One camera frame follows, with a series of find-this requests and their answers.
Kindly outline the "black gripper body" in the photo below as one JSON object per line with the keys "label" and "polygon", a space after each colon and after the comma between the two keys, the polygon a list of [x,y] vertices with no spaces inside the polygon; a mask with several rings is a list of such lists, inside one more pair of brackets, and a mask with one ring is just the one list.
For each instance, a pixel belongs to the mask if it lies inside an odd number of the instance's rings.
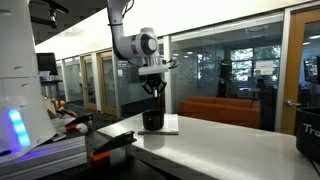
{"label": "black gripper body", "polygon": [[149,74],[144,84],[148,84],[149,87],[152,87],[153,94],[155,93],[159,94],[158,87],[161,84],[161,82],[163,82],[161,78],[161,74],[157,73],[157,74]]}

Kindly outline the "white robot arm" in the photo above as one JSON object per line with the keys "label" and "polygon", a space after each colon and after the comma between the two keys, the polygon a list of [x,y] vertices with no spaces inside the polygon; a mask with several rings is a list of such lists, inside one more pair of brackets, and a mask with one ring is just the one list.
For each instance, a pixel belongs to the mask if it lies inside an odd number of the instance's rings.
{"label": "white robot arm", "polygon": [[[141,75],[166,72],[154,30],[125,35],[123,10],[131,0],[107,0],[114,53],[121,60],[141,57]],[[30,0],[0,0],[0,163],[27,154],[56,134],[41,93]]]}

